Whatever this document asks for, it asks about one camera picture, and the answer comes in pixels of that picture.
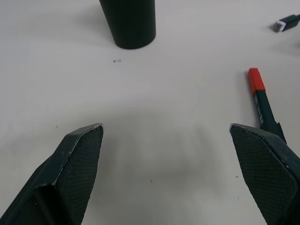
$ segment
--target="white surface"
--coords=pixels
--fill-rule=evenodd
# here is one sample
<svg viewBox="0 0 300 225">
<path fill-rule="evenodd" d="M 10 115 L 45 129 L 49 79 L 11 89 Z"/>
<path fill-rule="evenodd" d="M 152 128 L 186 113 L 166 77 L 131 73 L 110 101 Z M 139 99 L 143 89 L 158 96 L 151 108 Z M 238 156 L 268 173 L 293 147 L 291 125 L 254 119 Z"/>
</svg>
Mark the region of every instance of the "white surface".
<svg viewBox="0 0 300 225">
<path fill-rule="evenodd" d="M 245 72 L 258 67 L 300 155 L 300 28 L 268 29 L 299 10 L 157 0 L 156 39 L 127 51 L 97 0 L 2 0 L 0 214 L 65 134 L 103 122 L 83 225 L 264 225 L 228 128 L 257 123 Z"/>
</svg>

